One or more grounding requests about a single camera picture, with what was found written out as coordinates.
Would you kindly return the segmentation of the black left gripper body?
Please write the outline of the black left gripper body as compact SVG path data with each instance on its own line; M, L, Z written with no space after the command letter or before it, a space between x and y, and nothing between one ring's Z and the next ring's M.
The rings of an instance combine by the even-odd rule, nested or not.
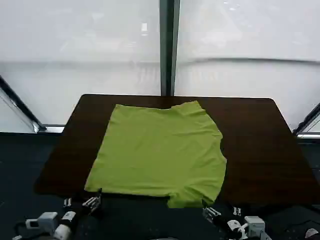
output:
M75 212L75 216L81 218L88 214L88 208L83 207L81 202L73 201L71 207L66 207L67 212Z

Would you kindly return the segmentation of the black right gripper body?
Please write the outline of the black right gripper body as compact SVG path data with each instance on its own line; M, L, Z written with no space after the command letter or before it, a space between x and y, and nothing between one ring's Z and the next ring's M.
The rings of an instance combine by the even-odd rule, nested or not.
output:
M218 224L222 224L222 225L227 224L227 222L231 220L241 222L241 216L233 215L233 211L234 211L233 208L231 210L218 209L217 211L221 213L221 217L216 220Z

